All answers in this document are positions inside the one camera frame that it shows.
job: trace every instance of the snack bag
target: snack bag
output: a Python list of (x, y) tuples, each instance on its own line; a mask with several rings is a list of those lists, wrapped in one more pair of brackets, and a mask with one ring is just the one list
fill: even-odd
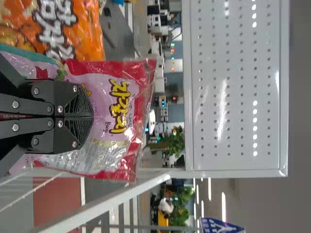
[(103, 61), (98, 0), (0, 0), (0, 42), (57, 60)]
[(80, 150), (62, 154), (25, 154), (10, 169), (11, 174), (34, 161), (36, 166), (96, 179), (136, 181), (156, 60), (79, 62), (68, 59), (62, 64), (41, 54), (3, 44), (0, 44), (0, 53), (29, 79), (81, 83), (94, 109), (93, 127)]

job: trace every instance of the store shelf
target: store shelf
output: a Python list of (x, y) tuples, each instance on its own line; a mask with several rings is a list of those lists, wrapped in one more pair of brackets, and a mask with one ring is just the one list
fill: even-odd
[(184, 0), (183, 44), (186, 170), (287, 176), (289, 1)]

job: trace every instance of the blue sign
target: blue sign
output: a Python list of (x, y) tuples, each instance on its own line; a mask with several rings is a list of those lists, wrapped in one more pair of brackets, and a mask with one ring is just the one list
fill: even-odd
[(200, 218), (203, 233), (244, 233), (244, 227), (236, 226), (228, 222), (211, 217)]

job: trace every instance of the screw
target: screw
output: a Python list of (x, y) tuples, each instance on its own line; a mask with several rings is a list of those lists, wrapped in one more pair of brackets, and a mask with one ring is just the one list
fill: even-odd
[(59, 128), (62, 128), (64, 123), (63, 123), (63, 121), (60, 120), (60, 121), (58, 121), (57, 125), (58, 125)]
[(62, 113), (63, 110), (64, 110), (64, 109), (63, 109), (63, 106), (60, 106), (60, 105), (59, 105), (58, 108), (57, 108), (57, 111), (58, 111), (59, 113)]
[(35, 138), (34, 141), (33, 141), (33, 143), (34, 143), (34, 145), (36, 146), (36, 145), (39, 144), (39, 140), (38, 140), (37, 138)]
[(12, 130), (13, 130), (14, 132), (17, 132), (17, 131), (19, 130), (19, 125), (14, 124), (13, 127), (12, 127)]
[(35, 95), (38, 95), (39, 92), (40, 92), (39, 88), (36, 87), (35, 90), (34, 90)]
[(19, 103), (15, 100), (12, 103), (13, 108), (18, 108), (19, 107)]

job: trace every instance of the orange snack bag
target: orange snack bag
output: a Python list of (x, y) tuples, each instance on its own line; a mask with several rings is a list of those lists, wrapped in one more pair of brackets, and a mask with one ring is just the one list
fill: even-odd
[(58, 60), (103, 61), (98, 0), (0, 0), (0, 43)]

